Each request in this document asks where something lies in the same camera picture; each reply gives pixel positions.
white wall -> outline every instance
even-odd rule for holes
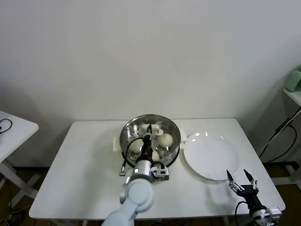
[[[235,117],[253,145],[263,145],[296,108],[284,108],[280,89],[301,63],[300,7],[299,0],[1,1],[0,109],[40,126],[11,161],[49,166],[73,121],[144,113]],[[289,135],[265,160],[289,145]]]

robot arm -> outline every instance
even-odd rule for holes
[[[257,197],[259,192],[257,186],[257,180],[254,180],[252,175],[244,170],[246,177],[250,181],[250,185],[238,185],[234,182],[233,177],[227,171],[229,187],[234,191],[238,196],[241,196],[245,199],[248,209],[250,210],[250,216],[254,219],[256,225],[259,226],[276,226],[278,225],[278,220],[282,215],[281,211],[278,208],[268,209],[263,206],[260,200]]]
[[[151,148],[151,125],[143,137],[141,155],[136,161],[131,177],[123,185],[119,210],[111,213],[103,226],[134,226],[134,219],[138,213],[149,210],[153,204],[154,191],[151,182],[155,179],[168,179],[168,169],[163,164],[154,165]]]
[[[103,226],[134,226],[137,213],[145,212],[153,204],[154,192],[146,179],[131,181],[125,191],[125,199],[120,209],[111,213]]]

white table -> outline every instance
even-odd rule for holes
[[[283,89],[283,92],[286,93],[297,105],[301,106],[301,92],[291,93],[287,89]],[[292,153],[298,151],[301,147],[301,143],[295,145]],[[285,166],[287,171],[290,173],[289,177],[281,177],[281,178],[272,178],[275,185],[292,185],[295,184],[301,191],[301,167],[299,167],[296,171],[292,166]]]
[[[259,185],[259,199],[268,207],[285,204],[258,155],[235,119],[174,120],[187,135],[211,131],[226,137],[236,148],[239,168],[234,179],[249,184],[243,169]],[[120,207],[119,195],[125,181],[118,173],[121,153],[112,151],[113,137],[127,121],[79,121],[72,124],[33,202],[29,215],[35,219],[105,219]],[[169,181],[155,182],[151,209],[138,219],[194,218],[234,215],[242,198],[227,181],[210,181],[189,168],[183,157],[170,166]],[[238,214],[248,214],[241,205]]]
[[[0,134],[0,173],[21,189],[21,191],[12,199],[11,206],[13,208],[25,195],[33,199],[35,198],[38,191],[33,189],[32,185],[38,181],[40,175],[35,174],[27,183],[25,183],[15,174],[16,171],[11,167],[9,162],[3,161],[30,138],[39,127],[36,123],[0,111],[0,120],[4,118],[10,119],[13,122],[13,125],[10,130]],[[2,130],[4,130],[9,126],[9,122],[5,120],[1,123],[1,126],[3,127]]]

green object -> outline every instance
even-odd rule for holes
[[[301,72],[299,70],[293,71],[285,82],[285,88],[290,92],[301,91]]]

wooden floor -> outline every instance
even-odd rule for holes
[[[285,177],[288,176],[287,171],[284,167],[268,167],[268,173],[271,177]],[[35,184],[34,188],[39,189],[41,186],[43,179],[46,176],[46,170],[19,170],[17,175],[23,179],[24,181],[28,181],[33,174],[39,173],[42,175],[41,179]],[[12,196],[17,194],[19,189],[9,182],[9,186],[12,192]],[[280,226],[301,226],[301,210],[299,208],[301,204],[301,193],[297,186],[295,185],[285,185],[285,186],[277,186],[278,191],[280,192],[285,204],[286,210],[284,211],[280,221]],[[0,220],[6,218],[9,213],[8,203],[10,201],[9,189],[5,184],[0,190]],[[20,210],[24,207],[27,207],[32,204],[32,199],[28,197],[24,197],[21,202],[12,210]],[[54,226],[53,223],[48,220],[33,220],[28,216],[29,208],[24,210],[24,220],[21,224],[22,226]],[[162,220],[161,224],[155,224],[156,221],[136,221],[135,226],[184,226],[189,219],[181,219],[181,220]],[[102,222],[98,221],[89,221],[88,226],[99,226]],[[74,221],[75,225],[81,225],[82,221]],[[223,226],[222,218],[195,218],[191,219],[187,226]],[[1,222],[0,226],[5,226],[5,222]]]

